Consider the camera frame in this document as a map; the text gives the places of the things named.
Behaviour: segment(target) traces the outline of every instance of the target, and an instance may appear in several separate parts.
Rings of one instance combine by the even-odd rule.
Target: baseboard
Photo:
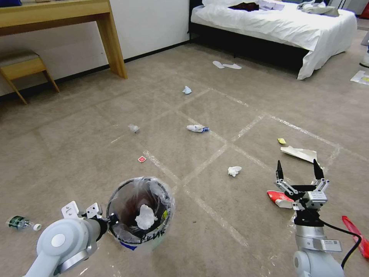
[[[127,59],[124,59],[124,63],[128,63],[128,62],[140,59],[140,58],[151,56],[151,55],[154,55],[154,54],[157,54],[157,53],[169,50],[169,49],[173,49],[175,47],[178,47],[178,46],[181,46],[181,45],[184,45],[184,44],[187,44],[187,43],[189,43],[189,40],[186,40],[186,41],[180,42],[180,43],[176,43],[176,44],[173,44],[171,46],[164,47],[164,48],[160,48],[160,49],[157,49],[157,50],[154,50],[154,51],[150,51],[150,52],[147,52],[147,53],[144,53],[144,54],[141,54],[141,55],[137,55],[137,56],[134,56],[134,57],[131,57],[131,58],[127,58]],[[100,67],[96,67],[96,68],[89,69],[89,70],[86,70],[86,71],[83,71],[83,72],[79,72],[79,73],[72,74],[72,75],[69,75],[69,76],[65,76],[65,77],[62,77],[62,78],[59,78],[59,79],[55,79],[55,83],[60,84],[60,83],[63,83],[63,82],[69,81],[69,80],[73,80],[73,79],[76,79],[76,78],[80,78],[80,77],[86,76],[88,74],[95,73],[95,72],[98,72],[98,71],[102,71],[102,70],[105,70],[105,69],[108,69],[108,68],[110,68],[110,66],[108,64],[107,65],[102,65]],[[29,87],[29,88],[24,88],[24,89],[20,90],[19,92],[22,95],[29,96],[29,95],[32,95],[33,93],[37,92],[37,91],[46,89],[50,86],[51,85],[48,82],[45,82],[45,83],[35,85],[35,86]],[[11,93],[8,93],[8,94],[1,95],[0,96],[0,102],[1,101],[6,101],[6,100],[9,100],[9,99],[15,99],[15,98],[18,98],[18,95],[15,92],[11,92]]]

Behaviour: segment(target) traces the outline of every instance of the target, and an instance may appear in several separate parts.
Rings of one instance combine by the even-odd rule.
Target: bottle cap
[[[40,229],[41,229],[41,227],[42,227],[42,225],[41,224],[35,224],[35,225],[33,225],[33,229],[35,230],[35,231],[39,231]]]

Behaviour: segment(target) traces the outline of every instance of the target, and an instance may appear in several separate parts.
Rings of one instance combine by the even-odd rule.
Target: black bed frame
[[[233,53],[234,58],[236,55],[241,55],[257,62],[265,62],[293,71],[302,67],[303,57],[309,52],[306,49],[192,23],[192,9],[200,5],[202,5],[202,0],[189,0],[188,33],[190,42],[193,41],[193,34],[199,35],[199,38],[206,40],[207,43],[210,41],[211,44],[216,38],[216,41],[227,41],[220,47]]]

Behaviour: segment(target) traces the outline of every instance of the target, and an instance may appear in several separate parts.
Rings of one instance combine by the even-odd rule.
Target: clothing on bed
[[[303,2],[297,6],[298,10],[306,13],[314,13],[319,15],[327,15],[331,17],[338,17],[338,9],[333,6],[326,6],[324,2],[315,3],[315,0],[310,2]]]
[[[248,11],[248,12],[252,12],[254,10],[259,10],[259,5],[254,3],[254,2],[240,3],[238,5],[231,6],[229,8],[231,8],[232,10],[245,10],[245,11]]]
[[[278,3],[272,3],[264,0],[258,0],[256,2],[259,5],[260,10],[283,10],[284,5]]]

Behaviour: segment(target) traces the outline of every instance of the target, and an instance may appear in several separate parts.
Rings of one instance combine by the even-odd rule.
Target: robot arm
[[[84,211],[72,201],[61,212],[64,218],[48,226],[38,239],[38,257],[25,277],[52,277],[75,267],[96,251],[96,242],[109,223],[117,221],[113,214],[103,219],[97,203]]]
[[[283,170],[278,161],[274,184],[286,196],[295,201],[296,244],[293,263],[298,277],[344,277],[340,264],[329,252],[341,252],[338,240],[327,239],[324,224],[319,219],[319,210],[327,202],[324,191],[330,182],[324,178],[323,170],[314,160],[315,181],[312,185],[290,185],[284,180]]]

